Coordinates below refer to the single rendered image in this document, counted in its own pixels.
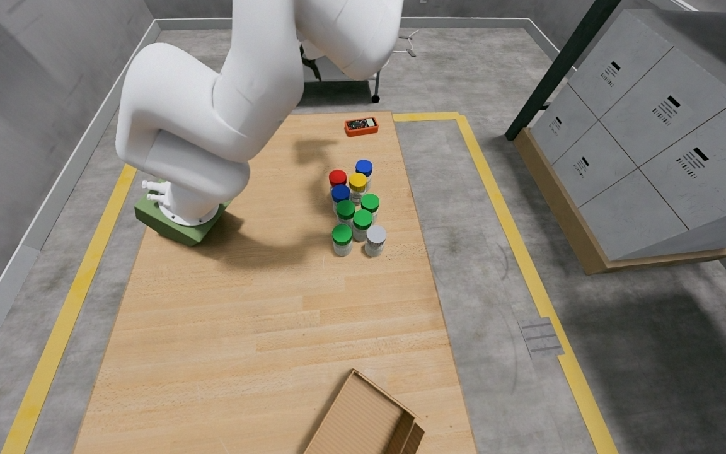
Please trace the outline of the brown cardboard box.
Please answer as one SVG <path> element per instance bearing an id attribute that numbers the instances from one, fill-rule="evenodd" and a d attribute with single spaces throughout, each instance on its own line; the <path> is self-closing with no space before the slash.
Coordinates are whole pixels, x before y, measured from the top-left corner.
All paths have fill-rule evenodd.
<path id="1" fill-rule="evenodd" d="M 303 454 L 418 454 L 423 420 L 352 371 Z"/>

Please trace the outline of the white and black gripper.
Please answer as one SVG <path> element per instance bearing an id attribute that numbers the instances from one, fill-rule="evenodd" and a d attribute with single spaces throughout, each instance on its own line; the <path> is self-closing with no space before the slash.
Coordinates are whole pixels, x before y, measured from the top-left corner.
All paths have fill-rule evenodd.
<path id="1" fill-rule="evenodd" d="M 321 82 L 322 81 L 321 74 L 319 72 L 319 68 L 318 68 L 317 64 L 315 64 L 315 59 L 322 57 L 324 54 L 321 54 L 320 50 L 315 48 L 314 44 L 312 44 L 309 40 L 302 41 L 301 43 L 302 44 L 301 44 L 299 50 L 300 50 L 300 54 L 301 54 L 302 63 L 305 64 L 305 66 L 308 66 L 309 68 L 311 68 L 314 71 L 315 78 Z M 308 59 L 303 57 L 304 52 Z"/>

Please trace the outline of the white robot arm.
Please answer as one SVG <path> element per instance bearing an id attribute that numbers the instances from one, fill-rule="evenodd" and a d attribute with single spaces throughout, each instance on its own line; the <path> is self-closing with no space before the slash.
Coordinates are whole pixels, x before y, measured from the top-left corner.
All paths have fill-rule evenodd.
<path id="1" fill-rule="evenodd" d="M 149 44 L 125 76 L 118 157 L 167 181 L 142 184 L 159 192 L 147 199 L 158 201 L 166 218 L 208 222 L 220 203 L 244 192 L 248 161 L 299 105 L 304 76 L 296 34 L 350 79 L 367 80 L 394 52 L 403 2 L 233 0 L 231 48 L 220 74 L 170 44 Z"/>

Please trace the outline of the orange digital multimeter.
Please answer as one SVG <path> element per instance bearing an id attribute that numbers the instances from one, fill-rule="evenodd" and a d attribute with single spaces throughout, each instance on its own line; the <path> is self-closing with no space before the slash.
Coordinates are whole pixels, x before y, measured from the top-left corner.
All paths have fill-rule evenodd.
<path id="1" fill-rule="evenodd" d="M 378 127 L 379 125 L 374 116 L 345 121 L 347 137 L 358 137 L 369 133 L 377 133 Z"/>

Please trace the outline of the glass bottle with yellow cap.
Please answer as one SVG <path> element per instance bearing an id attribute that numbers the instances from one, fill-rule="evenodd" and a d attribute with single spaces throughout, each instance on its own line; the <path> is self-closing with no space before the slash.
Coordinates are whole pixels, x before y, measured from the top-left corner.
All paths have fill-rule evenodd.
<path id="1" fill-rule="evenodd" d="M 353 173 L 349 178 L 350 201 L 361 205 L 361 197 L 366 194 L 367 179 L 363 173 Z"/>

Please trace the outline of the glass bottle with blue cap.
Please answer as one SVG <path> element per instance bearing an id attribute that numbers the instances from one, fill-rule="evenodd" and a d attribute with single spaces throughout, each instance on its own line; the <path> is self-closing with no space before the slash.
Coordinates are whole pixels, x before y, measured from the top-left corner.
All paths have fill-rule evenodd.
<path id="1" fill-rule="evenodd" d="M 346 185 L 335 185 L 332 189 L 333 210 L 337 215 L 337 204 L 343 199 L 350 200 L 350 189 Z"/>
<path id="2" fill-rule="evenodd" d="M 363 173 L 366 176 L 366 191 L 371 188 L 372 163 L 367 159 L 361 159 L 355 164 L 355 172 Z"/>

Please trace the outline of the red ribbed bottle cap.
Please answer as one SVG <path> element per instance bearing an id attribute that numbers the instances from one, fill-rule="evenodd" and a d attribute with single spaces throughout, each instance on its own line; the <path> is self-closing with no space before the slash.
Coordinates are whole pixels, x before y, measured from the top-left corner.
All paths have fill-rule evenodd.
<path id="1" fill-rule="evenodd" d="M 335 185 L 346 185 L 347 186 L 347 175 L 342 170 L 334 170 L 329 175 L 330 179 L 330 192 L 331 192 L 331 198 L 332 198 L 332 189 Z M 333 199 L 333 198 L 332 198 Z"/>

